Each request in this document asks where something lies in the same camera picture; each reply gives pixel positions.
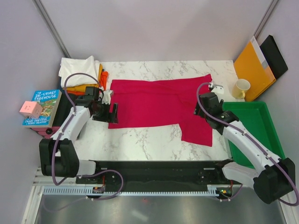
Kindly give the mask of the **red t shirt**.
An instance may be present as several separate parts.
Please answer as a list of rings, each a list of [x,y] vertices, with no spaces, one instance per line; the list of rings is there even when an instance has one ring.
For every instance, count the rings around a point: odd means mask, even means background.
[[[113,80],[111,102],[118,104],[118,123],[109,129],[156,127],[178,124],[182,141],[212,146],[213,131],[194,114],[197,88],[212,77],[140,81]]]

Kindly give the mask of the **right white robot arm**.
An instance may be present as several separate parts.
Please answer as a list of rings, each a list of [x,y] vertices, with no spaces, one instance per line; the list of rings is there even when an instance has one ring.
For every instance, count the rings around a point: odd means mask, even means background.
[[[242,183],[252,188],[266,204],[275,200],[283,202],[282,197],[290,192],[299,195],[295,184],[295,164],[291,159],[280,158],[259,142],[237,116],[222,109],[222,102],[215,93],[197,94],[196,97],[194,113],[231,141],[254,166],[248,168],[231,161],[214,171],[218,183],[226,183],[229,179]]]

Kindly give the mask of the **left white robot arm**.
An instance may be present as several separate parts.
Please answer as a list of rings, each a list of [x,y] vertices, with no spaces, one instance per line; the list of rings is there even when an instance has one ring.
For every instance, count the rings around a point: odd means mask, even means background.
[[[63,124],[49,139],[39,143],[41,171],[44,176],[86,176],[91,183],[99,183],[103,173],[91,160],[80,160],[74,142],[89,119],[117,124],[117,103],[111,103],[112,90],[87,87],[83,96],[72,98],[66,95],[71,109]]]

